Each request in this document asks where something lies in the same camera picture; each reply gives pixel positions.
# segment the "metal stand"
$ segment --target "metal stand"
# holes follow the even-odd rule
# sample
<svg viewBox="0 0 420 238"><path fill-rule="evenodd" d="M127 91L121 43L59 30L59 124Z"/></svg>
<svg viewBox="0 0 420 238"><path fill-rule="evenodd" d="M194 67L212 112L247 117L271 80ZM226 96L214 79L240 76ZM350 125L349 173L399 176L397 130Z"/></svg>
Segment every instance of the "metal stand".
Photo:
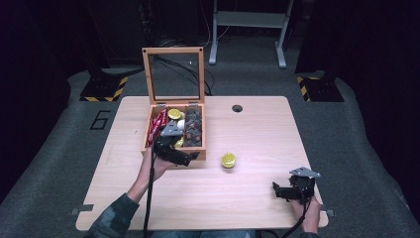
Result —
<svg viewBox="0 0 420 238"><path fill-rule="evenodd" d="M283 14L276 13L251 13L251 12L226 12L217 10L217 0L214 0L213 9L213 43L210 51L210 64L216 63L218 38L218 26L234 26L234 27L261 27L261 28L278 28L281 29L280 37L275 42L275 51L277 53L278 66L286 68L286 61L283 52L283 42L287 25L290 18L291 9L294 0L289 0L287 12Z"/></svg>

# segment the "wooden table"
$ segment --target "wooden table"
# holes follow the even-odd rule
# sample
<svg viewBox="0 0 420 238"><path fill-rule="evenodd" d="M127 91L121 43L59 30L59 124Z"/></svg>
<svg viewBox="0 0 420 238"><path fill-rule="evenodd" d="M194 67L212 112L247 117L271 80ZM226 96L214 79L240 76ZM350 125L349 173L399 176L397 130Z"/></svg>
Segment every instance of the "wooden table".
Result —
<svg viewBox="0 0 420 238"><path fill-rule="evenodd" d="M291 205L272 182L289 186L290 170L310 169L290 106L281 96L206 97L206 161L167 171L154 185L151 230L271 229L295 224ZM242 105L242 112L232 106ZM122 99L76 227L87 230L135 180L150 108L146 96ZM233 168L221 166L231 152ZM322 202L318 188L316 196ZM146 196L130 229L143 229ZM321 212L320 226L328 224Z"/></svg>

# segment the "black cable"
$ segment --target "black cable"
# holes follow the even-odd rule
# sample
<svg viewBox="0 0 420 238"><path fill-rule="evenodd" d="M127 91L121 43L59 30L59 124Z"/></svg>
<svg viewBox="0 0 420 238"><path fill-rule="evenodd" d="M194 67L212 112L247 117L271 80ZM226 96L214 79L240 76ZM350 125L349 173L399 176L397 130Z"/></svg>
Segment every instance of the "black cable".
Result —
<svg viewBox="0 0 420 238"><path fill-rule="evenodd" d="M301 201L304 199L304 195L303 195L303 191L300 187L298 187L300 190L300 194L301 194ZM297 228L299 228L300 225L302 225L303 220L305 219L305 215L306 212L308 211L309 205L311 204L311 197L309 197L309 201L307 202L308 206L306 206L306 203L303 204L303 214L302 216L299 218L299 220L296 222L296 224L294 224L293 227L291 227L286 233L284 233L283 236L281 236L281 238L286 238L287 236L289 236L291 233L293 233Z"/></svg>
<svg viewBox="0 0 420 238"><path fill-rule="evenodd" d="M151 216L151 205L152 205L152 192L154 190L155 160L158 156L158 152L157 153L154 152L154 144L155 144L155 136L152 142L151 173L149 175L148 200L146 202L146 215L145 215L145 222L143 224L143 234L145 238L148 237L148 226L149 226L149 218Z"/></svg>
<svg viewBox="0 0 420 238"><path fill-rule="evenodd" d="M174 62L174 61L171 61L171 60L169 60L169 59L163 59L163 58L161 58L161 57L156 57L156 59L157 60L162 60L162 61L164 61L164 62L166 62L166 63L168 63L168 64L171 64L171 65L174 65L174 66L178 66L178 67L181 67L181 68L183 68L183 69L185 69L186 71L188 71L188 72L190 72L191 74L193 74L194 75L194 77L195 77L195 79L198 81L198 73L196 72L196 71L194 71L194 70L192 70L192 69L190 69L190 68L188 68L188 67L186 67L186 66L184 66L184 65L182 65L182 64L180 64L180 63L177 63L177 62ZM204 80L204 83L206 84L206 86L207 86L207 90L209 91L209 92L206 92L206 94L207 95L212 95L212 93L211 93L211 89L212 89L212 87L213 87L213 85L214 85L214 75L210 72L210 71L208 71L208 70L206 70L208 73L210 73L210 75L212 76L212 78L213 78L213 84L212 84L212 86L210 87L210 85L207 83L207 81L206 80Z"/></svg>
<svg viewBox="0 0 420 238"><path fill-rule="evenodd" d="M197 80L197 83L194 83L195 85L197 85L198 86L198 73L196 72L196 71L194 71L194 70L192 70L192 69L190 69L190 68L188 68L188 67L186 67L186 66L184 66L184 65L182 65L182 64L180 64L180 63L178 63L178 62L175 62L175 61L172 61L172 60L169 60L169 59L164 59L164 58L162 58L162 57L158 57L158 56L155 56L155 59L156 60L159 60L159 61L161 61L161 62L164 62L164 63L167 63L167 64L170 64L170 65L173 65L173 66L177 66L177 67L180 67L180 68L182 68L182 69L184 69L184 70L186 70L187 72L189 72L189 73L191 73L193 76L194 76L194 78ZM183 75L182 73L180 73L180 72L178 72L178 71L176 71L177 73L179 73L179 74L181 74L182 76L184 76L185 78L187 78L189 81L191 81L192 82L192 80L190 80L188 77L186 77L185 75ZM213 85L214 85L214 75L211 73L211 72L209 72L210 73L210 75L212 76L212 78L213 78L213 84L212 84L212 86L210 87L210 85L207 83L207 81L206 80L204 80L204 83L205 83L205 85L206 85L206 87L207 87L207 90L208 90L208 92L205 92L206 93L206 95L212 95L211 94L211 89L212 89L212 87L213 87Z"/></svg>

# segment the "yellow lid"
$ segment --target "yellow lid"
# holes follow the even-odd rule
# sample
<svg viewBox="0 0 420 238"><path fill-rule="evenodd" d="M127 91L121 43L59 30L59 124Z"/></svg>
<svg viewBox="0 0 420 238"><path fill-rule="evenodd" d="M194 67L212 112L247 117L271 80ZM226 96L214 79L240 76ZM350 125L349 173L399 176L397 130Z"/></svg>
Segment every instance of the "yellow lid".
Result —
<svg viewBox="0 0 420 238"><path fill-rule="evenodd" d="M181 118L181 116L182 116L181 112L178 109L174 109L174 108L170 109L167 112L167 115L169 116L170 119L173 119L173 120L177 120L177 119Z"/></svg>
<svg viewBox="0 0 420 238"><path fill-rule="evenodd" d="M232 154L232 153L226 153L222 157L222 166L225 167L225 168L231 168L231 167L234 166L235 160L236 160L236 157L235 157L234 154Z"/></svg>
<svg viewBox="0 0 420 238"><path fill-rule="evenodd" d="M183 137L181 137L181 139L179 139L179 141L177 141L174 145L174 147L181 147L183 145Z"/></svg>

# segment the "human hand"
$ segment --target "human hand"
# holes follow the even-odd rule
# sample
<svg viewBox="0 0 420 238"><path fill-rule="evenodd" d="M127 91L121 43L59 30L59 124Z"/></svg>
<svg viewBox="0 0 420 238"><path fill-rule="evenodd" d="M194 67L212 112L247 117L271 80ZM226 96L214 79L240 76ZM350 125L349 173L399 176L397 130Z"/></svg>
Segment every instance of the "human hand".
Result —
<svg viewBox="0 0 420 238"><path fill-rule="evenodd" d="M133 183L127 195L134 201L139 202L149 187L149 178L151 174L152 165L152 149L147 148L145 155L143 156L142 165L140 166L139 174L137 175L136 181ZM156 157L154 168L155 175L154 181L158 180L167 169L173 167L175 164L169 161L164 161L159 157Z"/></svg>
<svg viewBox="0 0 420 238"><path fill-rule="evenodd" d="M303 205L298 200L289 200L293 207L294 216L299 219L303 214ZM305 219L302 223L302 229L304 232L318 233L318 226L320 220L321 204L315 196L311 197L310 205L305 214Z"/></svg>

